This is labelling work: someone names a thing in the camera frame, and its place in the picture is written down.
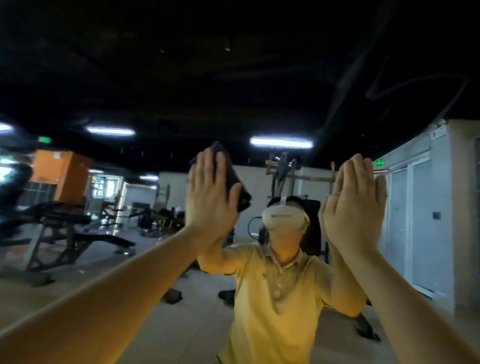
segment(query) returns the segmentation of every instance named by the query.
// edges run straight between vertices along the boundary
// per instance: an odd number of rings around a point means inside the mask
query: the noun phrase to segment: orange pillar
[[[76,205],[83,202],[88,182],[88,170],[94,162],[74,152],[37,150],[32,182],[57,185],[55,200]]]

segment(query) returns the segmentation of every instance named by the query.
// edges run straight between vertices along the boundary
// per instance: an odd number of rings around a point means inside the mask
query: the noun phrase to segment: ceiling
[[[259,135],[312,140],[295,152],[312,167],[377,158],[437,118],[479,118],[473,14],[400,0],[5,0],[0,113],[15,135],[0,145],[31,150],[45,135],[142,172],[186,170],[215,140],[261,167]]]

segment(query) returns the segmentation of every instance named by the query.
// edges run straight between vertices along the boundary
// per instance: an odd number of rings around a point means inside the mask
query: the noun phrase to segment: black phone case
[[[235,170],[233,169],[232,165],[232,160],[230,158],[230,155],[226,151],[226,149],[221,145],[220,142],[214,142],[211,146],[212,151],[214,153],[214,156],[218,152],[222,152],[225,155],[225,158],[227,160],[227,193],[230,191],[230,188],[238,182],[241,183],[240,179],[238,178],[237,174],[235,173]],[[193,164],[197,161],[197,157],[193,158],[190,161],[190,164]],[[214,171],[216,172],[216,158],[214,158]],[[242,212],[250,207],[250,200],[252,199],[252,195],[250,195],[247,190],[245,189],[245,186],[241,185],[241,192],[240,192],[240,198],[239,198],[239,205],[238,205],[238,212]]]

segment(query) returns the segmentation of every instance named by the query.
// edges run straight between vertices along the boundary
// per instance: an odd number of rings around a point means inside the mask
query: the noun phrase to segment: green exit sign
[[[41,143],[51,143],[52,139],[47,136],[39,136],[37,139]]]

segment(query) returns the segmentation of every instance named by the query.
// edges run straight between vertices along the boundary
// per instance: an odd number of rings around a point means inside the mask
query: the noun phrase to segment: door
[[[395,172],[391,176],[386,243],[386,259],[403,277],[407,252],[407,181],[407,169]]]
[[[421,288],[433,291],[435,270],[435,229],[431,196],[432,161],[418,161],[413,163],[412,173],[412,275],[411,283]]]

